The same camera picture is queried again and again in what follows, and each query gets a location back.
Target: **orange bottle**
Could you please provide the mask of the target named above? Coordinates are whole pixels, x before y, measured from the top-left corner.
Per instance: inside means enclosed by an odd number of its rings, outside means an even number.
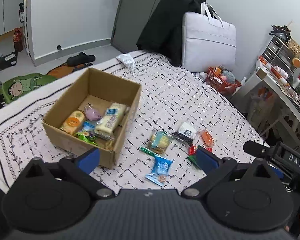
[[[15,52],[21,52],[23,50],[22,45],[22,32],[16,28],[14,34],[13,34],[13,45]]]
[[[212,147],[214,145],[214,140],[207,130],[204,130],[201,133],[201,138],[208,147]]]

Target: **slipper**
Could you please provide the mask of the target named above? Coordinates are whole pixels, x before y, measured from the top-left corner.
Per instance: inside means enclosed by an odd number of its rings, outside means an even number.
[[[89,63],[95,61],[96,57],[94,55],[87,55],[80,52],[77,56],[73,56],[67,59],[67,65],[69,67],[74,67],[80,64]]]

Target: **biscuit package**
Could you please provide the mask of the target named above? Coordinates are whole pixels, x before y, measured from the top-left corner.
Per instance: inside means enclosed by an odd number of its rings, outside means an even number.
[[[163,154],[170,144],[171,138],[165,131],[153,131],[148,142],[148,149]]]
[[[162,187],[167,180],[169,168],[172,163],[173,161],[171,160],[155,155],[154,166],[151,173],[146,175],[146,178]]]
[[[63,122],[60,130],[73,135],[82,125],[85,120],[85,115],[83,112],[76,110],[73,111],[71,115]]]

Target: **open cardboard box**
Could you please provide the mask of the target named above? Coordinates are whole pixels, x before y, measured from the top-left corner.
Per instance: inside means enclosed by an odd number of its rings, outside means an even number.
[[[130,107],[121,123],[114,130],[115,142],[113,150],[108,151],[105,149],[106,140],[98,138],[96,141],[98,144],[97,148],[100,150],[99,165],[112,169],[121,152],[128,122],[133,119],[138,107],[140,93],[141,85],[138,83],[89,68],[70,86],[46,114],[43,119],[43,127],[54,145],[80,156],[96,146],[79,140],[59,129],[73,111],[78,109],[84,111],[84,106],[90,103],[103,116],[106,109],[113,102]]]

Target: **patterned bedsheet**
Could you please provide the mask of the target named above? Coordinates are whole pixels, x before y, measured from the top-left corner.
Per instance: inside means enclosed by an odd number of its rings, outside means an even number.
[[[243,152],[242,146],[247,140],[259,143],[263,140],[229,101],[189,71],[173,67],[160,54],[138,51],[132,56],[138,67],[137,77],[129,74],[116,59],[93,66],[143,86],[117,165],[113,170],[97,167],[90,174],[93,178],[116,193],[121,188],[160,188],[145,179],[154,160],[138,148],[145,144],[152,130],[176,131],[186,120],[210,131],[215,139],[213,153],[217,156],[252,162],[253,158]],[[0,181],[8,187],[33,157],[57,162],[71,154],[52,145],[42,127],[42,119],[81,73],[48,84],[0,110]],[[178,141],[170,144],[165,156],[174,162],[164,188],[182,191],[205,176],[185,159],[187,151],[188,147]]]

